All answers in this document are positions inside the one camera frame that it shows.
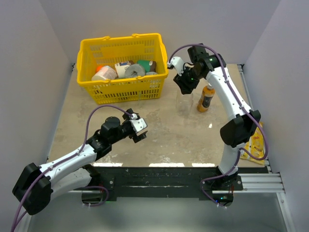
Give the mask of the clear plastic bottle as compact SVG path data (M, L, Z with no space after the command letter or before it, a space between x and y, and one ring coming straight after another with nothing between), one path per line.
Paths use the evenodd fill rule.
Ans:
M176 110L180 116L189 116L193 106L193 94L182 94L180 90L177 92L176 97Z

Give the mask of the orange drink bottle blue label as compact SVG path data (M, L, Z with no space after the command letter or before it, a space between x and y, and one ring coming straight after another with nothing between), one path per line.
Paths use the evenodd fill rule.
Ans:
M211 100L214 95L215 95L214 88L208 89L206 85L202 90L202 94L197 105L197 110L201 113L206 112L210 107Z

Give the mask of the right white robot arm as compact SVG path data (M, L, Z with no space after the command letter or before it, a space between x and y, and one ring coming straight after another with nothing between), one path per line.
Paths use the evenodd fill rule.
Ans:
M217 188L225 190L237 175L240 152L258 127L261 114L252 110L242 98L219 53L201 43L185 47L193 66L184 67L184 61L175 53L170 56L167 66L177 71L173 80L183 95L192 93L199 81L205 79L214 88L225 109L228 122L220 129L224 150L218 175L203 179L204 183L214 180Z

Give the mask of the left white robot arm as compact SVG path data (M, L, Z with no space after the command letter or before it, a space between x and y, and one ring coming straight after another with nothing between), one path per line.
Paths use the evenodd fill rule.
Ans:
M107 155L113 144L125 138L135 143L146 138L148 125L138 113L129 108L124 111L123 120L108 117L100 129L92 136L86 135L82 145L74 151L42 165L28 164L12 190L20 202L18 208L35 215L59 194L83 187L96 189L100 178L89 173L86 166Z

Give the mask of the white bottle orange cap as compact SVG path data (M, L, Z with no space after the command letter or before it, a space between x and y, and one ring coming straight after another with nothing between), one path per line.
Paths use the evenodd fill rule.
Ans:
M97 66L92 81L114 80L118 77L117 72L110 66Z

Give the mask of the brown packet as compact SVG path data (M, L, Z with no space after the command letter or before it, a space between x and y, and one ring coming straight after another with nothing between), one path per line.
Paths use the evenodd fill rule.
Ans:
M149 72L156 72L156 62L154 60L149 61Z

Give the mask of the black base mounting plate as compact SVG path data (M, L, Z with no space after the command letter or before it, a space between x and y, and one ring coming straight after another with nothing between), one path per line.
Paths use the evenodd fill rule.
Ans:
M243 190L241 174L265 174L264 168L239 168L238 172L220 179L218 168L208 167L93 167L90 189L82 193L82 202L95 204L118 198L197 198L229 206L236 190Z

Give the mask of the green packet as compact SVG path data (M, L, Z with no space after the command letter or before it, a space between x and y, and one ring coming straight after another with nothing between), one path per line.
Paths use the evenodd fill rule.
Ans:
M145 69L145 72L147 73L151 70L152 61L138 60L137 64L141 65Z

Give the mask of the grey tape roll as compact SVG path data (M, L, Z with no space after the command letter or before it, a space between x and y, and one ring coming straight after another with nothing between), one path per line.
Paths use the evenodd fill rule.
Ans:
M146 71L140 64L133 64L127 67L125 70L125 78L135 78L138 76L145 76Z

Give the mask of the yellow plastic shopping basket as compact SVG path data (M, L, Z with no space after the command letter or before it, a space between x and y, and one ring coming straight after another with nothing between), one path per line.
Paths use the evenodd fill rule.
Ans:
M128 79L91 80L98 66L114 68L117 63L130 60L156 62L156 74ZM77 83L97 104L157 99L169 74L167 61L167 51L159 33L84 39L80 43L76 61Z

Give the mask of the white labelled carton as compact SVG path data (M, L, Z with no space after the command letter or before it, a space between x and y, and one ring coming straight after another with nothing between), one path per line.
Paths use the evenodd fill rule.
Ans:
M114 65L118 78L125 78L125 71L130 66L135 64L134 61L128 60L125 62L119 62Z

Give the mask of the yellow snack bag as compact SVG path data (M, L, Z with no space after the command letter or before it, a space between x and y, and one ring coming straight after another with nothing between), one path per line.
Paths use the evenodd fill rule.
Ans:
M265 164L265 160L257 160L261 159L265 154L264 138L258 127L256 128L253 136L251 136L249 141L245 144L244 149L246 149L252 156L242 150L240 154L241 159L248 160L259 165Z

